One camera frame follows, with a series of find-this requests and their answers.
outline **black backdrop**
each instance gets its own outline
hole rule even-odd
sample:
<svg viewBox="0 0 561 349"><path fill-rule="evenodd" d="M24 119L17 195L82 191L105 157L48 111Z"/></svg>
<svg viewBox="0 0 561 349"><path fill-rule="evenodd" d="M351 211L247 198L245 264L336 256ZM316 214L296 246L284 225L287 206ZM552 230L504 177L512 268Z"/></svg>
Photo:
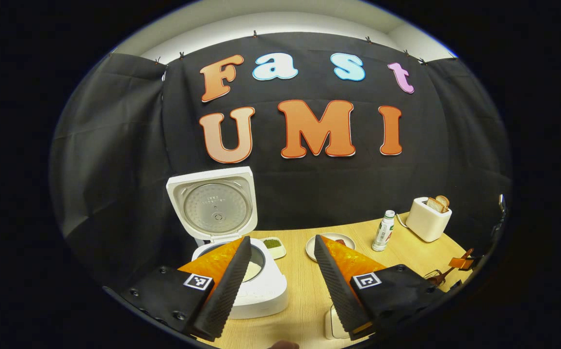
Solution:
<svg viewBox="0 0 561 349"><path fill-rule="evenodd" d="M293 79L257 81L254 60L289 53ZM364 62L363 81L333 73L332 53ZM200 69L242 55L231 92L207 104ZM409 72L415 92L397 85L387 64ZM353 157L284 159L285 117L278 103L302 99L317 117L334 99L353 103ZM253 150L238 164L205 151L201 116L221 112L226 148L237 145L235 108L252 106ZM379 106L402 112L397 156L379 152ZM484 252L498 217L497 196L511 188L508 141L495 106L456 59L419 64L395 49L320 33L241 38L186 55L167 66L112 54L97 64L70 98L54 136L50 187L63 234L96 280L117 289L157 263L188 261L196 247L165 191L168 177L251 166L258 229L306 228L406 212L419 196L444 194L453 215L446 233Z"/></svg>

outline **small dish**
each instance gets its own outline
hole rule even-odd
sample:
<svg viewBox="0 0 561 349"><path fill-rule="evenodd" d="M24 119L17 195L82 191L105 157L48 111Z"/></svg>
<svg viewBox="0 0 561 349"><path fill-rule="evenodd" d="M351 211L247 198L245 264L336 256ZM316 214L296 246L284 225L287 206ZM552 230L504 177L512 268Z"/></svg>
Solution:
<svg viewBox="0 0 561 349"><path fill-rule="evenodd" d="M268 247L267 248L267 250L272 255L273 259L277 260L279 258L283 258L285 256L285 254L287 254L287 250L285 249L285 246L283 245L282 241L280 241L279 238L277 238L277 237L266 237L266 238L261 238L259 240L263 241L263 243L265 243L266 240L276 240L276 241L280 242L280 246L278 246L278 247L272 247L272 248Z"/></svg>
<svg viewBox="0 0 561 349"><path fill-rule="evenodd" d="M356 243L349 236L338 233L323 233L320 235L331 240L343 239L343 241L345 241L345 246L351 248L352 250L356 249ZM306 254L308 254L311 260L317 261L317 258L315 258L315 237L311 237L311 239L306 243Z"/></svg>

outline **white wall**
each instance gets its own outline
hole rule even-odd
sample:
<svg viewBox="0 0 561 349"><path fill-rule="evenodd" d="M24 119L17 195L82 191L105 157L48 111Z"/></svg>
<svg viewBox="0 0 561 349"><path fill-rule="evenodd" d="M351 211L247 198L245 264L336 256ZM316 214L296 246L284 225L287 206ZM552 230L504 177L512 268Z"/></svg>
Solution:
<svg viewBox="0 0 561 349"><path fill-rule="evenodd" d="M179 51L187 55L220 42L252 36L253 31L257 34L317 32L362 40L368 36L375 43L402 51L388 35L355 22L319 14L273 12L247 14L207 24L171 38L141 56L150 60L160 57L159 62L166 64L179 58Z"/></svg>
<svg viewBox="0 0 561 349"><path fill-rule="evenodd" d="M453 51L442 46L437 40L411 24L402 24L393 29L388 35L398 44L402 51L406 49L407 53L413 57L422 58L427 62L441 58L450 58L449 52L457 57Z"/></svg>

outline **plastic bottle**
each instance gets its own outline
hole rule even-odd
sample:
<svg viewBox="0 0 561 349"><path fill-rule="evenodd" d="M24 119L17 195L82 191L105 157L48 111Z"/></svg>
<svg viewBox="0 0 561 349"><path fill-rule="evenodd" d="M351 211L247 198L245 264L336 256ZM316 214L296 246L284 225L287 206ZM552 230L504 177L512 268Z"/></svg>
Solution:
<svg viewBox="0 0 561 349"><path fill-rule="evenodd" d="M383 251L393 234L393 227L395 227L395 212L393 210L387 210L384 214L384 218L380 222L380 226L377 228L377 235L373 241L373 251Z"/></svg>

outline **pink letter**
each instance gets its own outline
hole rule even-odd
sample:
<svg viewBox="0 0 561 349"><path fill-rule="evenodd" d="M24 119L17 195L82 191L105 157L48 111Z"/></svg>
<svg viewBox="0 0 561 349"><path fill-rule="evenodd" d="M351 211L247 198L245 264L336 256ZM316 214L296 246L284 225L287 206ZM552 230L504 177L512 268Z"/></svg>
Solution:
<svg viewBox="0 0 561 349"><path fill-rule="evenodd" d="M403 91L406 91L407 93L414 93L414 87L408 84L407 79L405 78L409 77L409 73L407 72L407 70L404 70L398 63L391 63L388 65L388 68L395 72L397 84L399 84L399 87Z"/></svg>

